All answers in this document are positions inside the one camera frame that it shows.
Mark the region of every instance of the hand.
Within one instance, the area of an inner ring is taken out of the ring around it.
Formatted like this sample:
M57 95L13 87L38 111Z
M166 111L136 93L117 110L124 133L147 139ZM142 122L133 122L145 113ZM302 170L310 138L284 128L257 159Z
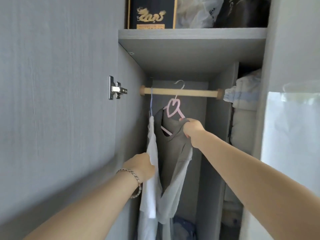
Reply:
M189 122L185 123L183 126L183 132L187 136L187 138L191 138L191 144L194 148L199 148L199 145L197 144L198 139L197 136L199 132L206 131L201 122L195 119L187 119Z
M138 176L139 182L143 183L149 180L155 174L155 167L150 162L150 156L147 153L136 154L123 164L123 168L134 171Z

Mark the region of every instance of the pink hanger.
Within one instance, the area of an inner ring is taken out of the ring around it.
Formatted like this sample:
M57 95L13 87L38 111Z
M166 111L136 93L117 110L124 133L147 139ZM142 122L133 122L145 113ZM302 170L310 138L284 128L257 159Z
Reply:
M178 81L176 81L174 84L177 84L178 82L183 82L183 86L182 86L182 88L181 88L181 89L183 89L184 86L185 86L184 81L183 81L183 80L178 80ZM163 109L166 109L166 110L167 110L167 116L168 116L168 118L170 118L170 117L174 116L176 113L178 113L178 114L180 115L180 117L181 117L182 119L184 119L185 116L183 115L183 113L182 113L181 110L180 110L180 104L181 104L181 102L180 102L180 99L177 98L177 96L178 96L178 95L176 95L175 98L170 99L168 105L167 105L166 107L164 107ZM176 107L176 109L174 110L174 112L173 112L172 114L169 114L169 107L170 107L170 104L171 104L171 103L172 103L173 106L174 106L176 103L178 103L178 104L177 104L177 107ZM172 133L169 132L167 129L165 129L163 126L161 126L161 129L162 129L164 132L166 132L168 135L170 135L170 136L172 135Z

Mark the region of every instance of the bracelet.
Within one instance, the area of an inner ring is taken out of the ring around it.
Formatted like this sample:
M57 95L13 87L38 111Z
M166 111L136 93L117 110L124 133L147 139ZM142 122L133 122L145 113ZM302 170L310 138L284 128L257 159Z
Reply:
M132 173L133 176L134 176L134 177L136 178L136 180L138 181L138 184L139 184L139 192L138 192L136 195L132 195L132 196L130 197L131 199L137 198L137 197L141 194L141 191L142 191L141 183L139 182L138 176L135 174L134 171L131 171L131 170L125 169L125 168L122 168L122 169L118 170L118 172L116 172L116 173L119 173L120 171L127 171L127 172Z

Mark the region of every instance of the gold dragon print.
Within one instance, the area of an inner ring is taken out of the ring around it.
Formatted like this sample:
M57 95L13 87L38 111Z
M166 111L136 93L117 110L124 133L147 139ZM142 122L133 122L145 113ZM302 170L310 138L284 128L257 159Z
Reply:
M151 13L149 13L149 10L147 8L142 8L139 7L137 8L138 14L140 16L137 16L138 21L142 21L142 22L153 22L155 23L160 22L163 20L163 15L166 14L166 11L160 11L159 14L154 14L152 15Z

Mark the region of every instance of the gray t-shirt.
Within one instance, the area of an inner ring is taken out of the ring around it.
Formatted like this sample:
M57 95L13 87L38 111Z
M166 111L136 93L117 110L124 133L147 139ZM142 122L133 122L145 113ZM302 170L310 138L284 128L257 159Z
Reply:
M163 109L154 117L154 133L158 148L159 176L162 197L157 203L157 219L163 224L162 239L171 239L170 218L173 218L180 200L181 190L192 157L192 145L183 132L187 119L168 118ZM167 135L163 126L172 133Z

